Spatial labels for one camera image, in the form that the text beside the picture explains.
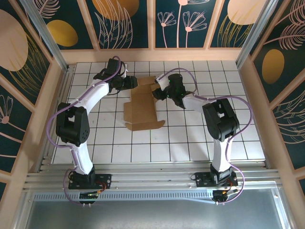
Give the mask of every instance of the flower illustration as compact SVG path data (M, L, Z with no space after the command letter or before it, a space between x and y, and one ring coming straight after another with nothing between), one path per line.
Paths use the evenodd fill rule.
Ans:
M12 108L13 99L8 96L5 102L4 96L0 95L0 123L7 124L9 122Z
M210 0L178 0L180 7L178 13L178 26L177 26L177 48L179 48L179 25L180 25L180 15L181 15L182 6L202 4L202 3L207 3L209 1Z
M24 130L22 130L21 128L13 125L10 123L10 114L11 114L11 111L12 111L12 108L13 108L13 99L10 98L9 96L6 98L6 101L5 101L5 98L3 95L0 94L0 125L1 124L9 124L23 132L25 132ZM22 141L19 140L19 139L16 139L12 136L9 136L9 135L6 135L5 133L2 133L0 132L0 136L3 136L5 138L8 138L12 141L15 141L15 142L18 142L18 143L21 143ZM3 155L3 154L0 154L0 157L11 157L11 158L16 158L16 156L11 156L11 155Z
M188 38L188 33L193 32L193 31L199 31L199 30L204 30L207 27L207 23L204 23L205 17L204 17L205 12L194 12L191 17L190 17L190 12L183 13L183 22L185 26L185 31L186 31L186 39L185 39L185 47L187 48L187 38Z
M164 44L165 44L165 47L167 48L165 33L164 33L164 27L175 25L177 23L177 21L174 20L173 12L170 12L170 13L166 12L166 13L164 13L164 15L163 15L162 12L159 12L158 13L158 19L159 19L159 22L162 26Z

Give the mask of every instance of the yellow circle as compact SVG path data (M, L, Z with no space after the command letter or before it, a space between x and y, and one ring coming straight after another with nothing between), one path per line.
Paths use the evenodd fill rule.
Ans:
M78 41L75 29L65 21L53 20L47 24L55 42L65 47L71 47Z
M262 11L265 2L265 0L230 0L228 17L234 24L253 24Z
M27 61L27 35L19 22L0 10L0 66L9 71L20 70Z
M263 79L268 84L275 83L281 76L284 69L285 59L281 51L270 50L263 60Z
M103 16L110 20L118 20L119 7L121 6L124 13L124 8L127 10L130 17L132 17L139 8L139 0L92 0L96 10Z

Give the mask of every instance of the flattened cardboard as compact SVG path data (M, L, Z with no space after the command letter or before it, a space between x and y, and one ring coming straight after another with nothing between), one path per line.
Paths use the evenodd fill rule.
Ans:
M138 79L138 86L130 90L131 101L124 103L124 121L126 127L132 131L159 129L165 121L158 121L156 113L156 99L152 95L158 85L155 76Z

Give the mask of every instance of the leaf illustration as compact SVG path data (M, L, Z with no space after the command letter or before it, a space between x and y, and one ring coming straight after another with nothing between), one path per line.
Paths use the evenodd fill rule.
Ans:
M117 10L110 0L105 2L97 0L103 16L100 17L95 13L100 24L99 44L104 49L120 49L126 44L129 48L132 42L132 22L128 11L122 8L118 1Z
M294 49L297 50L298 46L301 46L305 41L305 24L295 25L291 24L287 26L280 38L279 43L282 49Z
M43 18L52 18L60 8L59 0L34 0L34 3Z
M295 0L288 15L294 25L305 23L305 0Z

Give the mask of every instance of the grid tile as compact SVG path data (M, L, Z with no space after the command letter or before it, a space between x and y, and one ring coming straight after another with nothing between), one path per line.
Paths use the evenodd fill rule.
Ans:
M225 71L224 73L228 83L239 83L242 81L238 71Z
M232 61L169 61L125 62L129 75L136 77L156 76L172 68L185 68L195 76L198 92L215 98L236 95L246 100L239 72ZM104 67L104 62L78 63L73 77L68 102L77 98L93 77ZM180 71L188 91L195 89L192 77ZM89 114L90 135L88 152L96 164L120 162L205 161L214 157L214 143L205 118L201 113L183 110L171 99L158 101L158 120L165 120L164 127L156 130L129 131L125 126L123 105L130 101L130 90L107 95L98 102ZM239 100L229 99L243 128L249 121L247 106ZM255 125L234 138L232 160L263 159ZM53 163L70 164L69 149L55 149Z
M213 83L226 83L227 79L224 75L224 71L211 72L211 79Z
M237 71L235 61L222 61L225 71Z
M170 143L187 142L185 126L169 126Z
M132 162L150 162L151 145L141 144L132 146Z
M208 161L209 154L206 143L189 143L191 161Z
M193 64L194 64L194 70L196 72L198 72L198 71L209 71L207 61L193 61Z
M189 148L187 143L170 144L171 161L189 161Z
M89 74L74 74L73 86L84 86L88 83Z
M131 162L132 145L113 145L112 162Z
M170 161L169 144L152 144L152 162Z
M194 65L192 61L179 61L179 68L184 68L190 72L194 71Z
M149 62L149 71L150 72L164 72L163 61L150 61Z
M108 164L111 163L112 145L94 146L93 160L94 164Z
M164 70L168 72L171 69L179 68L178 61L164 61Z
M210 72L195 72L197 83L211 83Z
M75 67L75 73L89 73L91 63L77 63Z
M96 62L91 64L90 73L100 73L105 68L105 62Z
M132 132L132 144L148 144L151 142L150 130Z
M221 61L208 61L209 71L223 71Z
M244 146L249 159L264 159L264 152L260 142L245 142Z
M149 73L149 61L138 61L134 66L135 73Z

